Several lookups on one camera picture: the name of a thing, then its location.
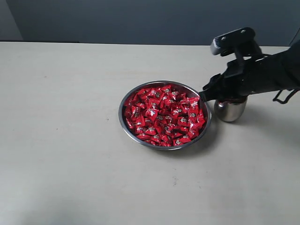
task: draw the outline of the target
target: table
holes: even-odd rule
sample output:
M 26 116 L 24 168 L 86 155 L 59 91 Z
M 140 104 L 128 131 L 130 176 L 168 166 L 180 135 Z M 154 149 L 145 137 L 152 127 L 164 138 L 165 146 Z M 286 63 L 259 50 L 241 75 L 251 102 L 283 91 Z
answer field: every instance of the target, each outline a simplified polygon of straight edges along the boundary
M 200 90 L 232 58 L 208 46 L 0 43 L 0 224 L 299 224 L 300 94 L 284 106 L 253 95 L 237 122 L 213 117 L 184 150 L 148 149 L 119 124 L 133 87 Z

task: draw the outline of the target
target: stainless steel bowl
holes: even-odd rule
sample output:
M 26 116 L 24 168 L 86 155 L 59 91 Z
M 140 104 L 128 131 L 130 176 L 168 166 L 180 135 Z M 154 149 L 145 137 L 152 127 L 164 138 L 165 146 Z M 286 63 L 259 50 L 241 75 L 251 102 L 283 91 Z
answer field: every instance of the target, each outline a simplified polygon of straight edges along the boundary
M 204 124 L 204 126 L 201 128 L 200 130 L 200 134 L 199 136 L 197 136 L 195 139 L 193 139 L 191 142 L 188 142 L 186 144 L 183 144 L 183 145 L 178 145 L 178 146 L 172 146 L 172 147 L 163 147 L 163 146 L 155 146 L 155 145 L 152 145 L 152 144 L 149 144 L 149 143 L 146 143 L 140 139 L 138 139 L 137 137 L 135 137 L 130 129 L 127 127 L 127 124 L 126 124 L 126 120 L 125 120 L 125 117 L 124 117 L 124 110 L 125 110 L 125 106 L 124 106 L 124 102 L 125 100 L 134 92 L 136 92 L 137 90 L 141 89 L 141 88 L 150 88 L 150 87 L 163 87 L 167 84 L 172 84 L 172 86 L 178 90 L 178 91 L 183 91 L 187 94 L 187 97 L 189 98 L 192 98 L 192 97 L 199 97 L 199 93 L 182 84 L 182 83 L 177 83 L 177 82 L 173 82 L 173 81 L 152 81 L 152 82 L 148 82 L 148 83 L 144 83 L 144 84 L 141 84 L 140 86 L 137 86 L 136 88 L 133 88 L 130 92 L 128 92 L 128 94 L 123 98 L 121 104 L 120 104 L 120 107 L 119 107 L 119 120 L 120 120 L 120 123 L 123 127 L 123 129 L 125 130 L 125 132 L 128 134 L 129 137 L 131 137 L 133 140 L 135 140 L 136 142 L 142 144 L 142 145 L 145 145 L 147 147 L 150 147 L 150 148 L 154 148 L 154 149 L 157 149 L 157 150 L 176 150 L 176 149 L 182 149 L 184 147 L 187 147 L 195 142 L 197 142 L 200 138 L 202 138 L 204 136 L 204 134 L 206 133 L 208 127 L 210 126 L 210 121 L 211 121 L 211 111 L 210 111 L 210 107 L 209 105 L 206 103 L 206 102 L 203 102 L 202 100 L 199 101 L 199 106 L 202 108 L 202 111 L 203 111 L 203 114 L 204 114 L 204 117 L 205 117 L 205 120 L 206 120 L 206 123 Z

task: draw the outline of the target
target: candy wrapper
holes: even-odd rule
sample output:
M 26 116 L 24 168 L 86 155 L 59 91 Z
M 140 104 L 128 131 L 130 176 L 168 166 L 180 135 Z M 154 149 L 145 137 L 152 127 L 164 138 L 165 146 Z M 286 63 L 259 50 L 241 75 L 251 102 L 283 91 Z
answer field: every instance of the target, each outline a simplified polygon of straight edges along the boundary
M 178 146 L 196 138 L 206 122 L 199 100 L 170 84 L 142 88 L 126 99 L 124 117 L 127 127 L 142 141 Z

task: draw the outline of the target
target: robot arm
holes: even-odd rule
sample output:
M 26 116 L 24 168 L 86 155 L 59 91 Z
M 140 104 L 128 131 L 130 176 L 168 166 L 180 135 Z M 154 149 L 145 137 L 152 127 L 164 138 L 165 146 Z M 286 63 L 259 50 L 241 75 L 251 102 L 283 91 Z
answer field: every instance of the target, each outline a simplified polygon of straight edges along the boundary
M 213 76 L 203 87 L 200 95 L 204 101 L 238 102 L 248 95 L 279 90 L 273 101 L 285 104 L 300 90 L 300 41 L 284 52 L 266 55 L 254 36 L 254 30 L 243 28 L 213 40 L 213 54 L 235 53 L 237 59 L 227 63 L 227 70 Z M 282 90 L 292 90 L 284 101 L 278 99 Z

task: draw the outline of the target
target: table surface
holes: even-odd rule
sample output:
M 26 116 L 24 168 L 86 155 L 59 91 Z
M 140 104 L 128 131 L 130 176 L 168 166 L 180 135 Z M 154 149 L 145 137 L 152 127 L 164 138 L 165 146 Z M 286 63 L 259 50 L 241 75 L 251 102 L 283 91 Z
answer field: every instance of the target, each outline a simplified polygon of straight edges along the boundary
M 183 150 L 143 147 L 119 124 L 135 86 L 200 90 L 232 58 L 208 46 L 0 43 L 0 224 L 299 224 L 300 94 L 287 105 L 250 96 L 240 120 L 213 115 Z

